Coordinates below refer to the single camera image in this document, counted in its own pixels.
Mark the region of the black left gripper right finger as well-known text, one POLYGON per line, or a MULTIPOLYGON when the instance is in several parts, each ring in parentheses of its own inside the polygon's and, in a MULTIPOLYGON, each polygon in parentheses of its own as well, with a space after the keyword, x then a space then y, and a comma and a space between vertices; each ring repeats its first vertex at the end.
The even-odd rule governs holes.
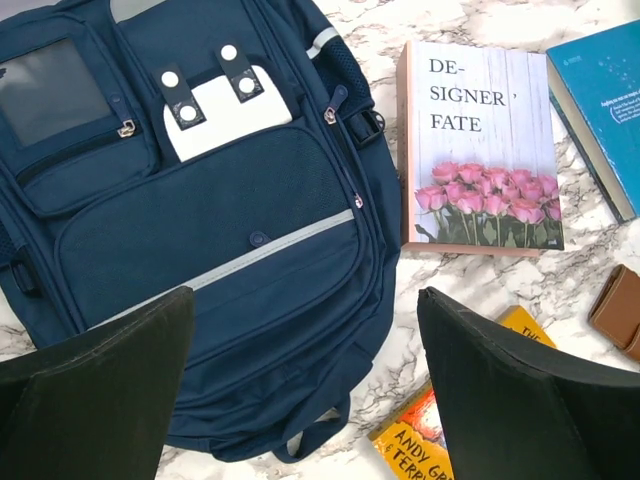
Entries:
POLYGON ((455 478, 638 478, 638 373, 548 347, 433 287, 417 317, 455 478))

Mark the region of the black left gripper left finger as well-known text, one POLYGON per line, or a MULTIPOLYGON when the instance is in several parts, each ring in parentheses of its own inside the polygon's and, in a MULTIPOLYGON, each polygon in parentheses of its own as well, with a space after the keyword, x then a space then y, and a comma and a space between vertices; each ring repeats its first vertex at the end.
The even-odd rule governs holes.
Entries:
POLYGON ((152 479, 194 331, 179 287, 1 364, 4 479, 152 479))

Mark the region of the brown leather wallet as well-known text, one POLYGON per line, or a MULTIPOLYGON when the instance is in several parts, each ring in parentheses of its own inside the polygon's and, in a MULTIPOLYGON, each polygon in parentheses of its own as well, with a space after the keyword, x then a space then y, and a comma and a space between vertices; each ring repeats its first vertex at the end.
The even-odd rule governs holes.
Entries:
POLYGON ((639 361, 639 275, 623 264, 609 275, 588 314, 589 324, 628 358, 639 361))

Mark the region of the navy blue student backpack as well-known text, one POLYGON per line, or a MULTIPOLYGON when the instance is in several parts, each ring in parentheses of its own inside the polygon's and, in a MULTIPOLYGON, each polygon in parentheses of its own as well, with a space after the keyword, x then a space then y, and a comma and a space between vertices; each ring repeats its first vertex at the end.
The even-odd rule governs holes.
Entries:
POLYGON ((167 442, 295 463, 390 330, 401 192, 311 1, 60 1, 1 21, 1 290, 34 345, 181 286, 167 442))

